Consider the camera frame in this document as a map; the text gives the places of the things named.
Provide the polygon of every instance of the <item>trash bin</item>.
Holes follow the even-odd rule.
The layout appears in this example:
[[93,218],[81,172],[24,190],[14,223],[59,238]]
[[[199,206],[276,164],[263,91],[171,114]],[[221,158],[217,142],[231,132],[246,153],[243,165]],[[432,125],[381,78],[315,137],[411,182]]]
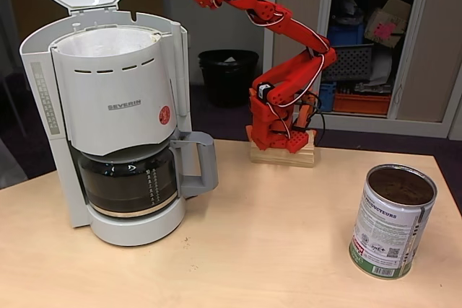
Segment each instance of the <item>trash bin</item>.
[[249,101],[258,54],[249,50],[208,50],[199,54],[209,101],[217,107],[237,107]]

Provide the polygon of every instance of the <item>coffee maker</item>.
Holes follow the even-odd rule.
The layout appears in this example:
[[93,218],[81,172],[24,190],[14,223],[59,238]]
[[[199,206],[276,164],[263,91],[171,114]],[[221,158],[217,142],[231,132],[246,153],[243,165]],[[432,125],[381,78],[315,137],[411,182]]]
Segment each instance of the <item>coffee maker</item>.
[[54,1],[69,16],[20,53],[71,225],[114,245],[154,242],[181,223],[186,198],[218,184],[213,139],[191,132],[187,32],[133,19],[119,0]]

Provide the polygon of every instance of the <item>orange crate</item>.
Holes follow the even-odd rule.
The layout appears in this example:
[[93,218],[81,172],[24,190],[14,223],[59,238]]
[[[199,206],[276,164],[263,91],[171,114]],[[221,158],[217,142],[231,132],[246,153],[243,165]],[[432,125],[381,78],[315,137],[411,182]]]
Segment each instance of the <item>orange crate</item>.
[[368,115],[386,115],[391,95],[335,94],[334,111],[348,113],[366,113]]

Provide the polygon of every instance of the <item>green label stripe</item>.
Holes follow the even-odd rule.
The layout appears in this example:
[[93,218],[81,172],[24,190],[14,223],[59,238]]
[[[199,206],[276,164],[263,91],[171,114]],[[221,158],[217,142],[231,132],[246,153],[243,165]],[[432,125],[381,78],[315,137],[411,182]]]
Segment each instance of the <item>green label stripe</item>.
[[[364,271],[369,273],[371,276],[378,278],[400,278],[407,274],[411,269],[412,263],[407,263],[404,266],[403,273],[400,274],[401,269],[397,268],[395,270],[390,270],[388,268],[379,268],[378,266],[373,265],[372,263],[367,262],[357,251],[356,247],[353,245],[353,241],[349,244],[349,254],[352,257],[353,261]],[[388,276],[380,275],[380,273],[387,273]]]

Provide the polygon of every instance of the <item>wooden block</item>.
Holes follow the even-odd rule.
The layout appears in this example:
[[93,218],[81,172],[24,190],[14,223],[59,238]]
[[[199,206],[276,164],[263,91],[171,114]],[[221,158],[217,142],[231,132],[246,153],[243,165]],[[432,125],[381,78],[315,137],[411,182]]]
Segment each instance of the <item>wooden block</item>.
[[250,143],[250,160],[259,164],[274,164],[295,167],[315,166],[315,131],[308,131],[310,140],[299,152],[292,154],[286,149],[268,148],[261,151],[255,142]]

